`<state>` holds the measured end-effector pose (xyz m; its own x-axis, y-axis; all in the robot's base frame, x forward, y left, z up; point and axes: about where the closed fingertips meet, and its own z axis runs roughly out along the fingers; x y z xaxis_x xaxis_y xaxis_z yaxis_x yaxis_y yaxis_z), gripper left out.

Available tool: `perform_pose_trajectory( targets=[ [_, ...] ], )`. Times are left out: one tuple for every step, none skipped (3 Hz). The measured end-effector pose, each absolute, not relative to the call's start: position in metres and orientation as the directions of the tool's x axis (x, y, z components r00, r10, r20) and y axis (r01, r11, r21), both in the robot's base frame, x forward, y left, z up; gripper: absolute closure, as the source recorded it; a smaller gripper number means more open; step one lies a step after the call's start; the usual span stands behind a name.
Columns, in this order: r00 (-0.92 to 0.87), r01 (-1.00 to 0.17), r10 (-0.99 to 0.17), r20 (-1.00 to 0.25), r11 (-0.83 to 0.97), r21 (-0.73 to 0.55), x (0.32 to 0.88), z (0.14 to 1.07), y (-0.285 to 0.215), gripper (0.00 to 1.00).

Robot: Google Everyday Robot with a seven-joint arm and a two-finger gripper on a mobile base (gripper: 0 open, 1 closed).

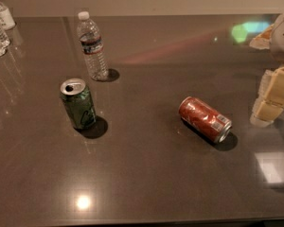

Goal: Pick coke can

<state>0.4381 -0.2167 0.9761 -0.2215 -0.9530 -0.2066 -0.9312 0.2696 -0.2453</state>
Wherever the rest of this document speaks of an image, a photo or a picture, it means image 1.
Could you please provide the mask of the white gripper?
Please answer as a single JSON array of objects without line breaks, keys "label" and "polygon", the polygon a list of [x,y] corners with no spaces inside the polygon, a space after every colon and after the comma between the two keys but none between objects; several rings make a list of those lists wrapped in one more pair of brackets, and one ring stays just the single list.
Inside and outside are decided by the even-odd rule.
[{"label": "white gripper", "polygon": [[[273,26],[260,32],[249,45],[254,49],[269,49],[276,61],[284,63],[284,11],[276,18]],[[266,70],[259,84],[257,99],[254,103],[250,122],[265,128],[284,111],[284,64]]]}]

